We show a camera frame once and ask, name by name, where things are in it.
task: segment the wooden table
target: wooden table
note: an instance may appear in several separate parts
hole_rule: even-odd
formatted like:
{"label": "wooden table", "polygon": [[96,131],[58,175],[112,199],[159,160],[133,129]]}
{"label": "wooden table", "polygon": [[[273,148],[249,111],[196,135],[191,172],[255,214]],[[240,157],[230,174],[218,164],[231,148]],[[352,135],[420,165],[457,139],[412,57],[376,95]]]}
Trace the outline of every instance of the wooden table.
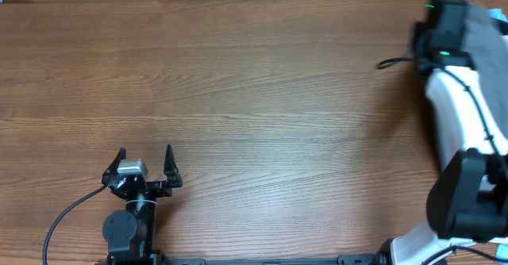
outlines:
{"label": "wooden table", "polygon": [[[184,186],[156,234],[170,257],[334,257],[405,234],[437,163],[410,66],[374,66],[405,52],[425,2],[1,5],[0,263],[40,264],[122,146],[151,179],[174,148]],[[117,209],[103,192],[71,211],[50,264],[104,260]]]}

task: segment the gray surface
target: gray surface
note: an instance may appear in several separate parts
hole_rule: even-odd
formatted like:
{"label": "gray surface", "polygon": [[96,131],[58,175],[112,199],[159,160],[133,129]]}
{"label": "gray surface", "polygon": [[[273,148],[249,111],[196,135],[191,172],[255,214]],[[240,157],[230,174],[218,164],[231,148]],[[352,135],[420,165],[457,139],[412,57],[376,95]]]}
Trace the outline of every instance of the gray surface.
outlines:
{"label": "gray surface", "polygon": [[488,10],[471,5],[466,19],[463,50],[479,72],[479,85],[496,124],[508,137],[508,47]]}

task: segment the black cylinder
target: black cylinder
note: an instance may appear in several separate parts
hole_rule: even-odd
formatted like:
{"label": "black cylinder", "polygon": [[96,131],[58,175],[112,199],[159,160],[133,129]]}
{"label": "black cylinder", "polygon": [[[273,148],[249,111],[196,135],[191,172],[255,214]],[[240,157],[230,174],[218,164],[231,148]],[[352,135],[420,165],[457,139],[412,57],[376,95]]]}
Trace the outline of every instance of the black cylinder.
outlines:
{"label": "black cylinder", "polygon": [[137,219],[137,235],[142,239],[140,251],[145,255],[152,254],[153,239],[156,227],[156,197],[149,194],[138,194],[125,202],[125,210],[133,213]]}

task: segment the blue object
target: blue object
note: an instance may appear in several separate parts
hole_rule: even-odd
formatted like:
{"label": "blue object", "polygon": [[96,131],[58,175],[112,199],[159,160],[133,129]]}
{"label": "blue object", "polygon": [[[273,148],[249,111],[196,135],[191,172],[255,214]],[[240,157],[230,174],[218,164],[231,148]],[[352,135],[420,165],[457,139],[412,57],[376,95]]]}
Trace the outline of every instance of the blue object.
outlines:
{"label": "blue object", "polygon": [[491,13],[492,18],[508,22],[508,19],[506,19],[505,14],[502,13],[502,10],[500,8],[489,10],[489,12]]}
{"label": "blue object", "polygon": [[508,259],[508,244],[500,244],[500,245],[498,245],[498,250],[495,253],[495,256],[497,258]]}

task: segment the wooden tabletop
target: wooden tabletop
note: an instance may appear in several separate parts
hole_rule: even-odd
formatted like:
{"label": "wooden tabletop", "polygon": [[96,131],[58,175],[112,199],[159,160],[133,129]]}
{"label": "wooden tabletop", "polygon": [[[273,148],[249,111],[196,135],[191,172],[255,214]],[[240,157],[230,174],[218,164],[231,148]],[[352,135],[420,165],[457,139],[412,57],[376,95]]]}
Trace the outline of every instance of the wooden tabletop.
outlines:
{"label": "wooden tabletop", "polygon": [[[173,146],[184,184],[156,229],[170,257],[336,257],[405,234],[437,162],[410,65],[375,63],[406,51],[425,2],[1,5],[0,263],[40,264],[120,147],[161,179]],[[104,191],[71,211],[50,264],[103,261],[123,207]]]}

